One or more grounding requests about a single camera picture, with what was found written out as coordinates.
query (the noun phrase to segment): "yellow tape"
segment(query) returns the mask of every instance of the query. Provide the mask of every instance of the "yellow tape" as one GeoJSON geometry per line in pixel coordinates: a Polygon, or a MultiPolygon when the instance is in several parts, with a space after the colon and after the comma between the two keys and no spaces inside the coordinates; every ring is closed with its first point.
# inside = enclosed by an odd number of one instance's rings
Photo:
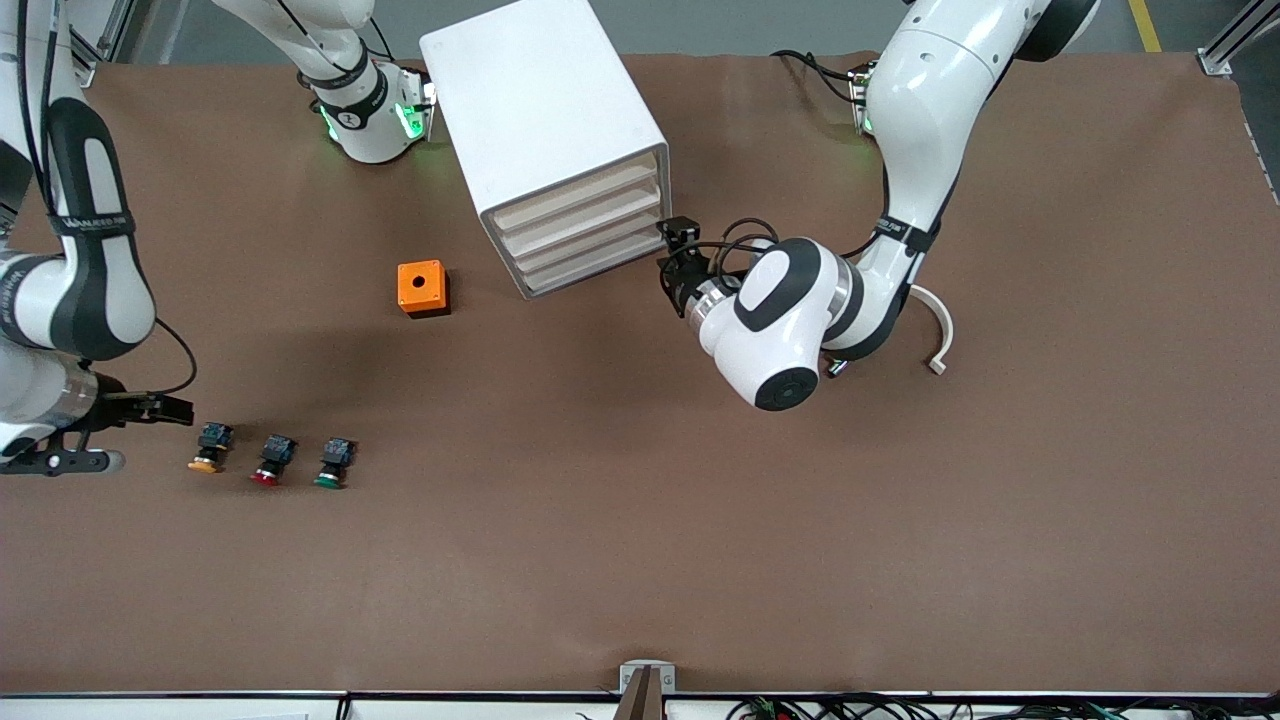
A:
{"type": "Polygon", "coordinates": [[[1138,26],[1142,49],[1147,53],[1160,53],[1160,37],[1156,36],[1156,26],[1151,22],[1147,0],[1129,0],[1129,10],[1133,12],[1133,22],[1138,26]]]}

